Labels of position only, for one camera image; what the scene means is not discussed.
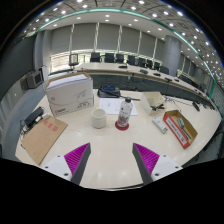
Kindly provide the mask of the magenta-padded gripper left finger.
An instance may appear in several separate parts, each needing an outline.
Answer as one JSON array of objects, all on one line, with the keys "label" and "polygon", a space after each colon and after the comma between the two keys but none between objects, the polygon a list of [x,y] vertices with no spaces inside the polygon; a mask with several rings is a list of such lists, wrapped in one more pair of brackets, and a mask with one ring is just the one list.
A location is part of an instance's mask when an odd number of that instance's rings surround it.
[{"label": "magenta-padded gripper left finger", "polygon": [[65,155],[56,155],[42,169],[79,185],[91,154],[91,145],[86,143]]}]

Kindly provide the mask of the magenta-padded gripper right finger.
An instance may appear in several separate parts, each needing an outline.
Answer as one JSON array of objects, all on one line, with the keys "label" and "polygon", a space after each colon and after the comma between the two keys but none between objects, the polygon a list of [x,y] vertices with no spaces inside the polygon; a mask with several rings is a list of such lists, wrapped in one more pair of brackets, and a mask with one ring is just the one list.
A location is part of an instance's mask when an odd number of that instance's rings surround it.
[{"label": "magenta-padded gripper right finger", "polygon": [[143,184],[147,185],[182,169],[168,155],[159,155],[145,146],[133,144],[132,153],[137,162]]}]

